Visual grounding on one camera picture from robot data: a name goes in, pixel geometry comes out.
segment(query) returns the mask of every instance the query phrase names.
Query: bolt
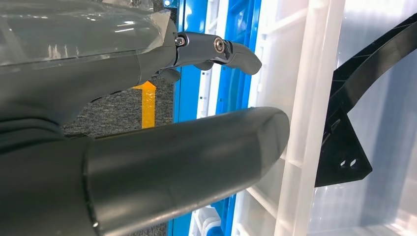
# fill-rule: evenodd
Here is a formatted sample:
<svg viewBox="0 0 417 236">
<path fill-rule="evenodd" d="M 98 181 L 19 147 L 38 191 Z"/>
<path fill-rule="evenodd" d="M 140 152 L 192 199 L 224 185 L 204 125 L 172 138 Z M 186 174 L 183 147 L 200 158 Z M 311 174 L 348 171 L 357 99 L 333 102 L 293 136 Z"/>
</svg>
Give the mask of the bolt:
<svg viewBox="0 0 417 236">
<path fill-rule="evenodd" d="M 183 37 L 177 37 L 175 38 L 175 45 L 177 46 L 184 46 L 185 45 L 185 38 Z"/>
<path fill-rule="evenodd" d="M 223 53 L 224 52 L 224 41 L 221 38 L 215 38 L 214 40 L 214 49 L 216 50 L 216 52 L 218 53 Z"/>
</svg>

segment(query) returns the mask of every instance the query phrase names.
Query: plastic wrap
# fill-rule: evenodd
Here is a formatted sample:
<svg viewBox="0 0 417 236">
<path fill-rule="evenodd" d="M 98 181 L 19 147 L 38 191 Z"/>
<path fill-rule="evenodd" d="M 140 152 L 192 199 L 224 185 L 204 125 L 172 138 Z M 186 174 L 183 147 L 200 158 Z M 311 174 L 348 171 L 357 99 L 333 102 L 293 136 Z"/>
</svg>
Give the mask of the plastic wrap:
<svg viewBox="0 0 417 236">
<path fill-rule="evenodd" d="M 0 66 L 146 53 L 163 44 L 170 17 L 78 0 L 6 0 L 0 9 Z"/>
<path fill-rule="evenodd" d="M 137 7 L 145 11 L 153 11 L 152 0 L 103 0 L 102 2 L 121 6 Z"/>
</svg>

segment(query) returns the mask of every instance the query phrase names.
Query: translucent plastic bin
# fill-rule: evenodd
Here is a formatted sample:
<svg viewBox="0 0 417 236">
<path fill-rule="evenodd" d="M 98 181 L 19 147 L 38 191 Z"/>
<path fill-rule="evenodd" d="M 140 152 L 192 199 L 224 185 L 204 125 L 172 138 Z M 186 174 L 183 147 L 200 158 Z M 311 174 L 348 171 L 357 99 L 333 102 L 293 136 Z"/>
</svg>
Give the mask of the translucent plastic bin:
<svg viewBox="0 0 417 236">
<path fill-rule="evenodd" d="M 263 0 L 249 107 L 290 117 L 287 150 L 236 198 L 232 235 L 306 235 L 335 66 L 343 0 Z"/>
<path fill-rule="evenodd" d="M 416 12 L 415 0 L 346 0 L 337 65 Z M 309 235 L 417 235 L 416 64 L 413 52 L 349 112 L 373 172 L 315 189 Z"/>
</svg>

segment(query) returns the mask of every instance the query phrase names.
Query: black plastic bracket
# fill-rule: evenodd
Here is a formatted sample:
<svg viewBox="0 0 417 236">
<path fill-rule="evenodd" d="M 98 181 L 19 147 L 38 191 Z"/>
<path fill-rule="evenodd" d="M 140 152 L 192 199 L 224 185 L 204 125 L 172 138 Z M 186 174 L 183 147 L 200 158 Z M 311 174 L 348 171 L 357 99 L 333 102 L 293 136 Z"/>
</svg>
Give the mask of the black plastic bracket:
<svg viewBox="0 0 417 236">
<path fill-rule="evenodd" d="M 360 180 L 372 172 L 347 113 L 382 74 L 417 48 L 416 22 L 417 13 L 334 71 L 316 187 Z"/>
</svg>

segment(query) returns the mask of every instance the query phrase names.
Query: yellow arrow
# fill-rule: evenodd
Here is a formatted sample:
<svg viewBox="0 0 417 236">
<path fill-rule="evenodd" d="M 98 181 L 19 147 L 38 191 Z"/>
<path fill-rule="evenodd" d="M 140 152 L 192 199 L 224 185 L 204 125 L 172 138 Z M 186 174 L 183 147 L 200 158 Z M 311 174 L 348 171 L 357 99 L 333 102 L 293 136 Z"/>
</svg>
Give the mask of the yellow arrow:
<svg viewBox="0 0 417 236">
<path fill-rule="evenodd" d="M 133 89 L 142 90 L 142 128 L 155 127 L 155 85 L 146 81 L 142 85 L 133 87 Z"/>
</svg>

